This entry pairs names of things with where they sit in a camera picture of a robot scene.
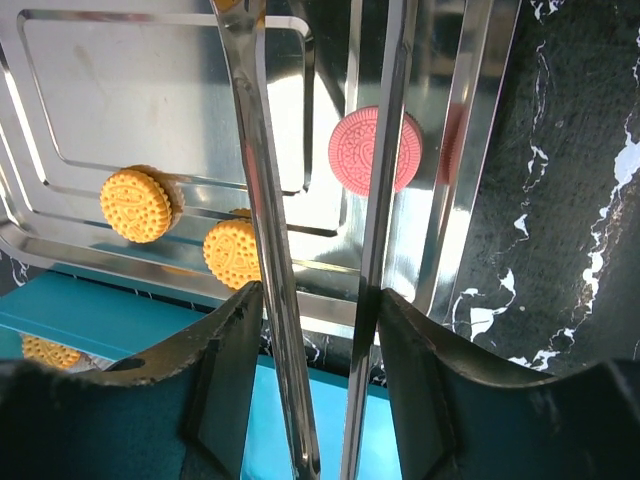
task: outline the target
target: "marble surface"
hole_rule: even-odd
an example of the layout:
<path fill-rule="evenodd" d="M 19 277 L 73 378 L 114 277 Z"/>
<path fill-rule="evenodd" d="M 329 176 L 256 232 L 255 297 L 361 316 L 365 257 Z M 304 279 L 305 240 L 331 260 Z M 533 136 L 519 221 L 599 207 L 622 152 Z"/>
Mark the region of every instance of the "marble surface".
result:
<path fill-rule="evenodd" d="M 639 167 L 640 2 L 523 0 L 446 325 L 556 374 L 640 354 Z M 0 294 L 37 273 L 3 255 Z M 305 348 L 348 374 L 349 340 L 305 332 Z"/>

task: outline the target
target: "stainless steel surface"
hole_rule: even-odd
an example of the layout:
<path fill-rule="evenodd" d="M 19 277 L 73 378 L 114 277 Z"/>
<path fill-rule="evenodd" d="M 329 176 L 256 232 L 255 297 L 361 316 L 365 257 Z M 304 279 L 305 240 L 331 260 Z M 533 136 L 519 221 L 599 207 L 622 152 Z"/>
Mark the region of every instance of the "stainless steel surface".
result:
<path fill-rule="evenodd" d="M 496 35 L 487 39 L 469 122 L 478 138 L 489 131 L 517 4 L 495 0 L 492 7 Z M 355 319 L 366 199 L 334 178 L 328 143 L 345 109 L 379 103 L 387 5 L 354 0 L 350 7 L 349 0 L 270 0 L 266 21 L 268 94 L 302 326 L 345 336 Z M 432 202 L 445 188 L 435 178 L 463 9 L 462 0 L 420 0 L 406 109 L 421 127 L 423 158 L 395 197 L 383 278 L 427 309 L 436 264 L 425 238 L 430 218 L 441 218 Z M 362 35 L 350 38 L 352 22 Z M 3 250 L 188 301 L 229 297 L 201 253 L 216 222 L 249 206 L 216 26 L 208 0 L 0 3 Z M 472 153 L 464 155 L 451 191 L 467 185 L 473 195 L 462 167 Z M 134 164 L 173 175 L 185 203 L 178 224 L 142 246 L 111 231 L 98 203 L 109 174 Z M 448 218 L 446 230 L 460 246 L 451 226 L 460 215 Z"/>
<path fill-rule="evenodd" d="M 211 0 L 238 117 L 273 356 L 294 478 L 320 478 L 306 354 L 300 327 L 280 174 L 271 132 L 265 64 L 266 0 Z"/>
<path fill-rule="evenodd" d="M 447 140 L 456 143 L 448 182 L 436 185 L 414 304 L 436 321 L 450 308 L 493 127 L 520 0 L 468 1 L 449 96 Z"/>
<path fill-rule="evenodd" d="M 373 344 L 380 307 L 390 213 L 393 208 L 400 131 L 404 118 L 404 97 L 411 74 L 417 12 L 418 0 L 389 2 L 380 106 L 376 124 L 371 186 L 362 246 L 356 325 L 349 372 L 347 416 L 340 470 L 342 480 L 353 480 L 358 474 L 367 385 L 369 384 L 369 350 Z"/>

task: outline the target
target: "tongs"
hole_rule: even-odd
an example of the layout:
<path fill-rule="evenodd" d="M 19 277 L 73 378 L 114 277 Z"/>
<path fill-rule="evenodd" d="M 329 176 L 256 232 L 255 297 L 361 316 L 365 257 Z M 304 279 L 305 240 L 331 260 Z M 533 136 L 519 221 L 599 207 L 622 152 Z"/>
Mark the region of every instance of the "tongs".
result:
<path fill-rule="evenodd" d="M 271 130 L 266 0 L 211 0 L 236 107 L 294 478 L 320 478 L 311 390 Z"/>

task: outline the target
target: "pink cookie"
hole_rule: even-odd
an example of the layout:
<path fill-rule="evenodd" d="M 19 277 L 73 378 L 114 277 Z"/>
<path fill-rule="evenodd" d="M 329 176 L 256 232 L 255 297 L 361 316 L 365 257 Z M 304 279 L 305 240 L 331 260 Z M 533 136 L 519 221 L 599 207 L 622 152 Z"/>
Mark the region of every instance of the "pink cookie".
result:
<path fill-rule="evenodd" d="M 347 190 L 365 197 L 369 195 L 377 120 L 377 107 L 356 110 L 340 121 L 329 141 L 329 164 L 333 174 Z M 421 157 L 420 129 L 405 113 L 398 152 L 396 192 L 413 180 Z"/>

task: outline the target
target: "metal tray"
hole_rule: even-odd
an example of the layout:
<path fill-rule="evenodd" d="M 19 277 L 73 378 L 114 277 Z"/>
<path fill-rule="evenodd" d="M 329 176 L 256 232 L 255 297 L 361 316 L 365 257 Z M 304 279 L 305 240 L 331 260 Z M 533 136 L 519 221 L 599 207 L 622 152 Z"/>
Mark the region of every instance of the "metal tray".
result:
<path fill-rule="evenodd" d="M 269 3 L 268 92 L 303 327 L 349 337 L 366 199 L 335 179 L 328 142 L 345 112 L 377 103 L 386 5 L 350 13 L 347 0 L 317 3 Z M 0 5 L 2 249 L 216 305 L 231 291 L 208 272 L 202 240 L 249 206 L 216 18 L 199 0 L 95 9 L 90 0 Z M 420 287 L 425 237 L 463 9 L 453 0 L 420 9 L 407 111 L 422 129 L 423 160 L 394 202 L 385 277 L 411 301 L 433 295 Z M 139 164 L 169 175 L 184 197 L 174 228 L 147 245 L 113 232 L 98 201 L 112 172 Z"/>

